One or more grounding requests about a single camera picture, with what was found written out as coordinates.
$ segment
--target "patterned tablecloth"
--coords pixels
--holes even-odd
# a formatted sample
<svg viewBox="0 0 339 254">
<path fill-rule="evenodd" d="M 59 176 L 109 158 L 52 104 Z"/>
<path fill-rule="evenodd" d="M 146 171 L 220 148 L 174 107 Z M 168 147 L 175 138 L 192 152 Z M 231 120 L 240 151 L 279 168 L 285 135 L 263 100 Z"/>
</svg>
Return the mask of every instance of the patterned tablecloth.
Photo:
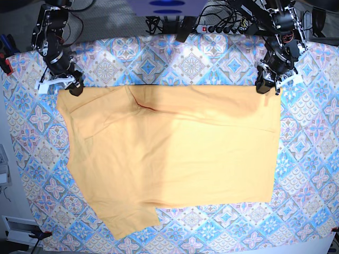
<svg viewBox="0 0 339 254">
<path fill-rule="evenodd" d="M 73 47 L 85 86 L 253 85 L 258 37 L 192 35 L 116 38 Z M 57 95 L 38 96 L 36 52 L 10 59 L 2 74 L 13 148 L 32 214 L 53 232 L 45 250 L 96 253 L 220 253 L 323 238 L 339 224 L 339 51 L 310 43 L 297 64 L 304 83 L 287 85 L 270 203 L 158 209 L 160 226 L 115 240 L 66 168 L 68 134 Z"/>
</svg>

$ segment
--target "gray floor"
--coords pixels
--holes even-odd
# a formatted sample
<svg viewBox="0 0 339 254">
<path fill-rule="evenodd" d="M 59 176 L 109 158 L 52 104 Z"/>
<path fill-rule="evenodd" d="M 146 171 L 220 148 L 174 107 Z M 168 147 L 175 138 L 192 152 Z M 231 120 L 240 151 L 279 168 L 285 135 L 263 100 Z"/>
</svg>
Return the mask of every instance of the gray floor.
<svg viewBox="0 0 339 254">
<path fill-rule="evenodd" d="M 92 0 L 75 0 L 73 9 L 83 8 Z M 0 14 L 0 32 L 4 34 L 11 33 L 14 36 L 16 44 L 20 51 L 31 50 L 31 33 L 36 25 L 38 13 L 43 1 L 38 1 L 21 9 Z M 209 3 L 219 3 L 220 1 L 209 0 Z M 299 10 L 310 10 L 311 8 L 296 4 Z M 209 12 L 219 12 L 220 9 L 208 9 Z M 132 37 L 137 35 L 147 35 L 145 18 L 137 17 L 126 0 L 97 0 L 95 5 L 86 12 L 77 13 L 84 21 L 84 31 L 78 42 L 94 41 L 105 38 Z M 219 20 L 214 16 L 202 18 L 208 24 L 216 24 Z M 69 16 L 69 25 L 71 28 L 70 38 L 66 43 L 73 42 L 79 35 L 81 23 L 78 19 Z M 328 37 L 339 37 L 339 15 L 329 14 L 326 19 L 324 34 Z M 68 27 L 65 28 L 64 38 L 69 35 Z"/>
</svg>

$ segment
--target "power strip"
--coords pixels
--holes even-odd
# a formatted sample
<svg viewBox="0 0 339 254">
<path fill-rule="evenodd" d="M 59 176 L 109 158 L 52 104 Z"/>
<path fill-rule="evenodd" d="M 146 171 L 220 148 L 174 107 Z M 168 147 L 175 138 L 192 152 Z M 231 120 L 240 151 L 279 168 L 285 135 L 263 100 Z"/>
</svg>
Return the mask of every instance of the power strip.
<svg viewBox="0 0 339 254">
<path fill-rule="evenodd" d="M 215 34 L 229 34 L 229 33 L 236 33 L 236 34 L 240 34 L 239 32 L 234 32 L 232 31 L 231 28 L 225 26 L 217 26 L 215 27 L 215 25 L 198 25 L 197 27 L 197 32 L 198 33 L 215 33 Z"/>
</svg>

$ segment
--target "blue patterned fabric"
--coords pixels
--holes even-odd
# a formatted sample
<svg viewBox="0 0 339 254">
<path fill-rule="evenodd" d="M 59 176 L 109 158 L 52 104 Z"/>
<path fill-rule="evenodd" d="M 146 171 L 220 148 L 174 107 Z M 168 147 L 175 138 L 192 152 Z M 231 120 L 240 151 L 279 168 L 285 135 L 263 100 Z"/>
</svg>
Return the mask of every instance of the blue patterned fabric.
<svg viewBox="0 0 339 254">
<path fill-rule="evenodd" d="M 258 37 L 171 35 L 116 38 L 73 46 L 85 86 L 253 85 Z M 157 209 L 160 226 L 116 240 L 84 200 L 66 165 L 68 133 L 57 95 L 38 96 L 45 65 L 36 52 L 10 58 L 2 75 L 18 169 L 32 214 L 53 232 L 45 250 L 95 253 L 221 253 L 319 239 L 339 224 L 339 51 L 310 43 L 296 64 L 304 83 L 287 84 L 269 203 Z"/>
</svg>

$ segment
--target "fabric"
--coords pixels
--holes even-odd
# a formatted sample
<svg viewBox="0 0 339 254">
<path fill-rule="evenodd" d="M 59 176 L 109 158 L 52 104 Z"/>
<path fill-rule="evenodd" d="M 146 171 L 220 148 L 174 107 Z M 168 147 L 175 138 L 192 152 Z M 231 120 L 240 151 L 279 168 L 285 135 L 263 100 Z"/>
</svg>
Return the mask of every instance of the fabric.
<svg viewBox="0 0 339 254">
<path fill-rule="evenodd" d="M 280 95 L 238 86 L 60 91 L 68 169 L 116 239 L 159 225 L 155 207 L 269 202 Z"/>
<path fill-rule="evenodd" d="M 174 35 L 72 46 L 87 87 L 254 85 L 266 54 L 261 37 Z M 0 74 L 13 150 L 32 214 L 52 231 L 44 250 L 93 253 L 225 253 L 327 237 L 339 225 L 339 50 L 309 43 L 296 68 L 303 83 L 281 96 L 281 133 L 269 203 L 157 208 L 159 226 L 116 240 L 67 169 L 68 132 L 57 95 L 38 96 L 46 65 L 37 52 L 9 58 Z"/>
</svg>

